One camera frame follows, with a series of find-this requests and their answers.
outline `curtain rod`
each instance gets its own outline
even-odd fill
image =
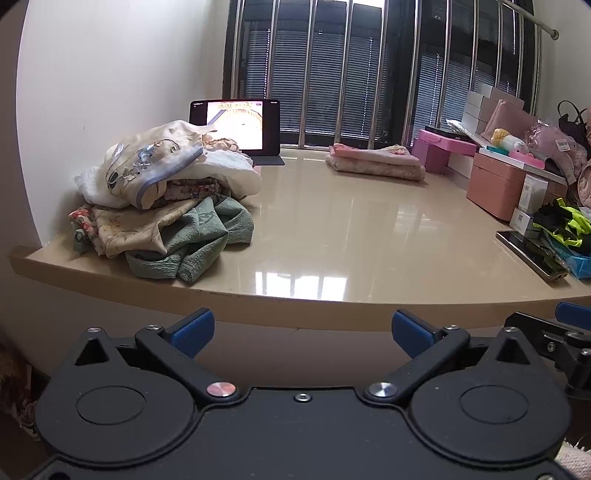
[[[552,40],[558,40],[558,37],[560,36],[560,34],[558,33],[558,30],[554,30],[553,28],[550,28],[548,25],[546,25],[544,22],[542,22],[542,20],[538,20],[536,17],[534,17],[532,14],[530,14],[527,10],[524,10],[519,5],[515,5],[511,0],[496,0],[496,1],[499,2],[500,4],[505,4],[506,6],[511,8],[512,10],[515,10],[520,15],[523,15],[530,22],[535,23],[536,25],[539,25],[542,30],[544,30],[545,32],[548,33],[548,35],[550,35]]]

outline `metal railing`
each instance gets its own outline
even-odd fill
[[[297,145],[289,145],[290,147],[297,148],[311,148],[306,146],[306,120],[308,110],[308,100],[310,93],[310,78],[311,78],[311,60],[312,51],[314,47],[314,27],[316,23],[316,14],[318,9],[318,2],[322,0],[310,0],[310,16],[309,26],[307,33],[307,44],[306,44],[306,66],[304,70],[304,87],[302,91],[301,100],[301,114],[300,114],[300,130],[298,136]],[[349,64],[349,49],[351,42],[351,30],[353,23],[353,5],[355,0],[347,1],[347,16],[345,24],[345,41],[343,48],[341,77],[340,77],[340,89],[339,89],[339,104],[336,117],[335,125],[335,142],[340,141],[343,116],[345,111],[345,94],[346,94],[346,80],[347,70]],[[539,100],[540,90],[540,73],[542,63],[542,32],[547,32],[553,40],[558,40],[558,31],[550,28],[548,25],[538,20],[536,17],[531,15],[528,11],[516,5],[512,0],[496,0],[499,2],[499,20],[498,20],[498,49],[497,49],[497,61],[496,61],[496,72],[495,72],[495,86],[499,85],[501,81],[501,69],[502,69],[502,54],[503,54],[503,6],[511,8],[519,16],[519,63],[518,63],[518,74],[517,74],[517,96],[521,95],[522,83],[523,83],[523,65],[524,65],[524,20],[529,20],[535,24],[536,35],[535,35],[535,66],[534,66],[534,78],[533,78],[533,94],[532,94],[532,112],[535,113]],[[279,22],[279,7],[281,0],[273,0],[272,4],[272,15],[271,15],[271,27],[269,29],[269,53],[267,60],[267,75],[265,84],[265,97],[270,98],[272,96],[273,89],[273,73],[274,73],[274,62],[275,62],[275,41],[277,38],[277,24]],[[445,94],[447,89],[447,79],[449,76],[449,63],[451,56],[452,46],[452,17],[453,17],[453,0],[446,0],[446,38],[445,38],[445,51],[443,60],[443,72],[441,74],[441,90],[439,92],[439,101],[437,104],[436,114],[436,127],[441,124],[443,116],[443,108],[445,104]],[[384,77],[385,67],[385,52],[386,52],[386,32],[388,28],[388,3],[389,0],[384,1],[382,7],[382,24],[381,24],[381,35],[379,43],[379,58],[378,58],[378,71],[375,82],[375,96],[374,105],[372,110],[371,125],[369,128],[368,148],[373,148],[375,145],[376,130],[378,127],[378,116],[379,116],[379,101],[380,93],[382,90],[382,79]],[[232,59],[232,85],[231,85],[231,97],[233,99],[239,96],[239,69],[241,63],[241,41],[242,41],[242,21],[244,13],[245,0],[237,0],[236,7],[236,24],[234,29],[234,42],[233,42],[233,59]],[[414,40],[413,40],[413,58],[410,70],[410,81],[408,85],[408,98],[406,105],[406,112],[404,117],[404,125],[402,128],[402,139],[401,144],[407,145],[410,139],[414,102],[417,91],[417,80],[419,70],[419,50],[421,43],[421,16],[422,16],[422,0],[415,0],[415,18],[414,18]],[[473,43],[472,43],[472,64],[470,67],[470,88],[473,89],[476,85],[476,65],[478,62],[478,43],[479,43],[479,0],[474,0],[474,28],[473,28]]]

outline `folded pink blanket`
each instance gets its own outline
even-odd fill
[[[384,177],[414,181],[423,181],[425,179],[425,167],[422,165],[392,165],[384,162],[331,156],[326,158],[326,163],[336,171],[382,175]]]
[[[420,166],[421,162],[417,157],[413,157],[410,152],[400,146],[394,145],[382,150],[360,150],[358,148],[348,147],[340,143],[330,147],[331,157],[352,158],[355,160],[368,160],[389,165],[408,165]]]

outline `magenta box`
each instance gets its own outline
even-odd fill
[[[435,145],[428,144],[418,138],[414,139],[413,155],[421,161],[421,165],[430,173],[443,173],[449,161],[449,152]]]
[[[478,151],[478,147],[473,143],[463,142],[462,140],[456,140],[454,138],[442,137],[441,135],[427,132],[426,130],[419,130],[418,138],[419,140],[431,145],[435,145],[442,150],[468,155],[469,157],[473,157]]]

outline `tablet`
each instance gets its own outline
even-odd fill
[[[279,155],[279,100],[201,100],[191,103],[189,123],[213,125],[214,138],[231,138],[250,156]]]

